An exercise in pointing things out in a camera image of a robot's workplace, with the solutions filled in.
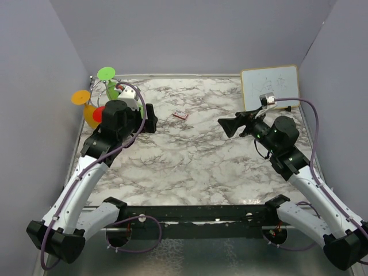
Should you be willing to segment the red wine glass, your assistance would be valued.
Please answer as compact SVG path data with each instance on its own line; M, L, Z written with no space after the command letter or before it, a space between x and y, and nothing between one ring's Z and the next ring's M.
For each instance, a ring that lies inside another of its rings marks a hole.
M105 106L100 106L93 111L93 120L101 123L102 122L102 112L104 111Z

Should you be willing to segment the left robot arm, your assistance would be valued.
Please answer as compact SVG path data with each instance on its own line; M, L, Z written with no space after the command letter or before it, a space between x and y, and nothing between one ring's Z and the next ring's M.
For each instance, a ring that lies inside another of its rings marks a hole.
M152 104L140 111L121 100L108 101L101 112L101 123L80 152L76 168L41 221L32 220L26 232L33 244L68 264L81 254L85 243L108 224L120 227L127 220L124 203L105 200L91 214L81 216L91 192L123 148L129 147L141 132L155 133L158 118Z

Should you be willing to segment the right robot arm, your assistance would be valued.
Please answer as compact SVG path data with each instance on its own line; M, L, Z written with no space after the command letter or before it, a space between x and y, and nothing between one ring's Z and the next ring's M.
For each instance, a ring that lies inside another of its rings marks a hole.
M264 117L256 114L237 112L235 118L221 118L218 123L228 137L244 127L240 135L251 135L265 147L273 169L300 191L321 216L317 218L296 204L284 202L266 208L265 220L271 225L283 221L294 226L316 242L335 267L349 269L367 256L367 222L311 171L309 159L295 145L299 131L292 118L279 116L268 126Z

